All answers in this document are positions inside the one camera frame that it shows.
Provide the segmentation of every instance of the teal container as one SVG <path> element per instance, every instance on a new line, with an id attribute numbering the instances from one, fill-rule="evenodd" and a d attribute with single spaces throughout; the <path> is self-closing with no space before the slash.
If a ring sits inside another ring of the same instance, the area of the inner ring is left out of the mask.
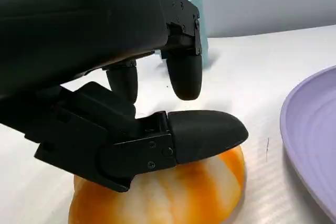
<path id="1" fill-rule="evenodd" d="M 205 27 L 205 18 L 204 18 L 204 10 L 203 10 L 203 0 L 189 0 L 193 5 L 195 5 L 199 12 L 200 12 L 200 18 L 199 18 L 199 32 L 201 34 L 201 45 L 202 45 L 202 61 L 203 61 L 203 66 L 205 66 L 208 62 L 208 37 L 206 33 L 206 27 Z M 155 52 L 156 54 L 161 56 L 161 52 L 157 50 Z"/>

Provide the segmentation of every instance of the black robotic finger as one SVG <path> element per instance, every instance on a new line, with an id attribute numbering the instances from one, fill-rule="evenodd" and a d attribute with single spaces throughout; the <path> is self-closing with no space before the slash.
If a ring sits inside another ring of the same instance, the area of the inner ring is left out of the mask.
<path id="1" fill-rule="evenodd" d="M 197 99 L 202 87 L 202 56 L 169 57 L 167 67 L 178 98 L 184 101 Z"/>
<path id="2" fill-rule="evenodd" d="M 219 111 L 178 111 L 168 114 L 179 164 L 215 156 L 248 138 L 242 122 Z"/>
<path id="3" fill-rule="evenodd" d="M 138 97 L 138 72 L 135 60 L 105 68 L 111 90 L 121 98 L 135 103 Z"/>

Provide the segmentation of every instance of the white tabletop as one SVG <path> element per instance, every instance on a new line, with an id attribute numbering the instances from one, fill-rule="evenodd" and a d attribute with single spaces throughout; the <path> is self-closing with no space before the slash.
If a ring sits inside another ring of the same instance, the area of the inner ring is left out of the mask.
<path id="1" fill-rule="evenodd" d="M 202 93 L 191 102 L 174 95 L 159 57 L 138 60 L 137 116 L 207 109 L 231 113 L 244 122 L 250 134 L 243 144 L 248 174 L 245 197 L 226 223 L 329 224 L 286 159 L 279 113 L 296 84 L 336 65 L 335 42 L 336 26 L 209 39 Z M 108 87 L 100 70 L 66 87 L 76 89 L 88 81 Z M 37 145 L 22 134 L 1 126 L 0 136 L 0 222 L 67 224 L 72 175 L 34 159 Z"/>

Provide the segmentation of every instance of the screw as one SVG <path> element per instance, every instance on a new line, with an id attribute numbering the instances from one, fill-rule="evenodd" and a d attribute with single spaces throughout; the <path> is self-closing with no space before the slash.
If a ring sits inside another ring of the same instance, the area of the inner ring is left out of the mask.
<path id="1" fill-rule="evenodd" d="M 198 20 L 196 20 L 195 21 L 195 27 L 196 27 L 197 30 L 199 29 L 199 26 L 200 26 L 199 24 L 200 24 L 200 22 Z"/>
<path id="2" fill-rule="evenodd" d="M 149 161 L 148 164 L 147 164 L 147 167 L 148 167 L 149 169 L 154 169 L 154 167 L 155 167 L 155 163 L 154 163 L 153 161 Z"/>
<path id="3" fill-rule="evenodd" d="M 156 147 L 156 143 L 155 142 L 149 142 L 149 148 L 150 149 L 154 149 Z"/>

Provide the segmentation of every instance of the orange fruit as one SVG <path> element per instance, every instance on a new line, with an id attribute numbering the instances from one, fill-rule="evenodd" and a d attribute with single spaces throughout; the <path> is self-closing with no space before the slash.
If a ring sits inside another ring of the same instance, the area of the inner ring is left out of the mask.
<path id="1" fill-rule="evenodd" d="M 75 176 L 69 224 L 219 224 L 237 205 L 244 178 L 240 146 L 137 175 L 126 193 Z"/>

